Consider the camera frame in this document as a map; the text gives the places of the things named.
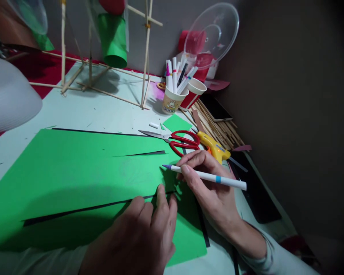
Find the white paper cup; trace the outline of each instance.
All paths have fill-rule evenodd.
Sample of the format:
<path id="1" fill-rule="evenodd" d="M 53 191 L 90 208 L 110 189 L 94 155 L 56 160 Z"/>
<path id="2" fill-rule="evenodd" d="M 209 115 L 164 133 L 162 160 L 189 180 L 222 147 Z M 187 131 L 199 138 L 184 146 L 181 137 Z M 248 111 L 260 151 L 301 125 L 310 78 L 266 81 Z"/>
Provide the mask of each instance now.
<path id="1" fill-rule="evenodd" d="M 174 114 L 188 93 L 187 87 L 178 95 L 172 93 L 166 86 L 162 103 L 162 111 L 170 115 Z"/>
<path id="2" fill-rule="evenodd" d="M 187 89 L 190 93 L 186 96 L 180 105 L 180 109 L 187 111 L 199 99 L 199 97 L 206 91 L 206 86 L 201 81 L 192 78 L 187 84 Z"/>

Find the red scissors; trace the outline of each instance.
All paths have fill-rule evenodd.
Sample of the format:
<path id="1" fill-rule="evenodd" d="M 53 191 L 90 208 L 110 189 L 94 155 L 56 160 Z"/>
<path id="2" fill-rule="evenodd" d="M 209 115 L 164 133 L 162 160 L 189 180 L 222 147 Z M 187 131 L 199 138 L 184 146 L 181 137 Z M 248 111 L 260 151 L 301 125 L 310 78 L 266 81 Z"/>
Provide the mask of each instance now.
<path id="1" fill-rule="evenodd" d="M 142 131 L 139 130 L 139 132 L 142 132 L 143 134 L 146 134 L 148 136 L 152 136 L 155 138 L 161 138 L 164 139 L 165 142 L 169 143 L 170 147 L 172 148 L 172 150 L 179 155 L 180 157 L 183 157 L 183 154 L 177 150 L 176 147 L 180 147 L 180 148 L 186 148 L 186 149 L 195 149 L 195 150 L 199 150 L 199 144 L 200 144 L 200 139 L 197 135 L 195 135 L 195 133 L 190 132 L 190 131 L 186 131 L 186 130 L 180 130 L 180 131 L 175 131 L 172 134 L 158 134 L 158 133 L 153 133 L 153 132 L 148 132 L 148 131 Z M 184 133 L 184 134 L 188 134 L 189 136 L 191 136 L 194 140 L 190 140 L 184 137 L 180 137 L 177 136 L 176 134 L 178 133 Z M 183 141 L 186 144 L 183 143 L 179 143 L 177 141 L 170 141 L 169 139 L 176 139 L 178 141 Z"/>

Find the wall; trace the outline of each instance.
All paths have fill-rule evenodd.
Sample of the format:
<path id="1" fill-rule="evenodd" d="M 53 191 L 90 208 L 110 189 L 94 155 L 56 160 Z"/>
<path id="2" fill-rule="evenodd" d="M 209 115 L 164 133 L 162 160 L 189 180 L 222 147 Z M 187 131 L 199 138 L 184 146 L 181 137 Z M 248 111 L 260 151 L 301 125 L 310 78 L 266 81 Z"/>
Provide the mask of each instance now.
<path id="1" fill-rule="evenodd" d="M 256 1 L 217 94 L 327 268 L 344 253 L 344 25 L 324 1 Z"/>
<path id="2" fill-rule="evenodd" d="M 152 18 L 163 23 L 163 27 L 152 24 L 149 42 L 150 49 L 150 73 L 163 75 L 165 72 L 166 59 L 171 59 L 177 52 L 178 39 L 181 31 L 189 29 L 194 20 L 208 7 L 219 0 L 186 1 L 156 0 L 153 3 Z M 229 0 L 240 11 L 239 0 Z M 145 13 L 145 1 L 130 0 L 129 4 Z M 49 31 L 48 37 L 55 48 L 61 50 L 61 9 L 58 0 L 44 1 L 46 7 Z M 88 42 L 88 14 L 85 2 L 79 0 L 67 1 L 67 14 L 71 22 L 74 34 L 80 44 L 84 56 L 89 54 Z M 130 51 L 128 54 L 128 67 L 136 70 L 144 70 L 145 59 L 145 19 L 139 15 L 129 12 Z M 101 45 L 93 34 L 93 58 L 102 60 Z M 69 27 L 66 29 L 67 52 L 78 54 L 73 36 Z"/>

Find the white table surface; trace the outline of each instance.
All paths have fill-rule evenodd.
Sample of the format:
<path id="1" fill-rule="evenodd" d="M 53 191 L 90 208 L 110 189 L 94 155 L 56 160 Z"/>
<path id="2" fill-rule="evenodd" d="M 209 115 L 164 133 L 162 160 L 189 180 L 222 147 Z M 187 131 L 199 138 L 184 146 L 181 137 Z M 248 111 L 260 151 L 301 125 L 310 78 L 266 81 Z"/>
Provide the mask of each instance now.
<path id="1" fill-rule="evenodd" d="M 80 63 L 75 63 L 68 72 L 67 79 L 79 67 Z M 104 67 L 94 66 L 92 70 L 93 75 L 95 76 L 103 69 Z M 85 67 L 76 81 L 87 83 L 87 79 L 88 67 Z M 159 77 L 155 76 L 152 77 L 152 80 L 161 81 Z M 76 81 L 74 81 L 72 86 L 80 87 L 76 84 Z M 140 102 L 142 79 L 117 71 L 109 71 L 97 81 L 95 87 L 130 101 Z M 150 110 L 141 110 L 141 108 L 135 105 L 92 90 L 85 92 L 68 90 L 67 97 L 64 98 L 60 95 L 59 89 L 52 89 L 43 99 L 42 110 L 37 116 L 29 122 L 1 135 L 0 163 L 2 164 L 0 164 L 0 180 L 36 133 L 43 128 L 53 126 L 54 128 L 109 133 L 122 132 L 125 134 L 140 134 L 138 132 L 140 129 L 160 131 L 160 129 L 151 128 L 149 123 L 154 122 L 159 125 L 160 122 L 164 122 L 170 116 L 162 113 L 161 103 L 156 97 L 156 91 L 150 89 L 146 103 Z M 184 114 L 179 111 L 177 114 L 189 122 Z M 235 199 L 239 213 L 241 213 L 243 219 L 265 230 L 277 240 L 296 234 L 289 217 L 270 190 L 268 191 L 283 217 L 282 220 L 265 225 L 259 224 L 254 218 L 242 191 L 237 189 L 235 190 Z M 231 245 L 208 224 L 207 230 L 211 245 L 208 248 L 207 255 L 168 267 L 165 270 L 165 274 L 235 274 L 234 262 L 231 257 L 233 251 Z M 240 273 L 243 273 L 244 269 L 244 266 L 240 266 Z"/>

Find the gray sleeve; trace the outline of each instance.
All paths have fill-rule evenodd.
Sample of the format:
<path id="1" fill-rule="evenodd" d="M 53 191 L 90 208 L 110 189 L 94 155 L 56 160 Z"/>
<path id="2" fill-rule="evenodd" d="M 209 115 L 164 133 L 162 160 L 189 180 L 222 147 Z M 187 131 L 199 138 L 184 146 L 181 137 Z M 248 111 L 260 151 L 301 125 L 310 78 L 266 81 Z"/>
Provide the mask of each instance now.
<path id="1" fill-rule="evenodd" d="M 265 239 L 267 249 L 266 257 L 263 259 L 251 259 L 242 254 L 241 257 L 257 274 L 318 274 L 305 262 L 281 247 L 268 233 L 256 227 L 254 228 Z"/>
<path id="2" fill-rule="evenodd" d="M 41 252 L 0 252 L 0 275 L 78 275 L 87 246 L 66 251 L 64 248 Z"/>

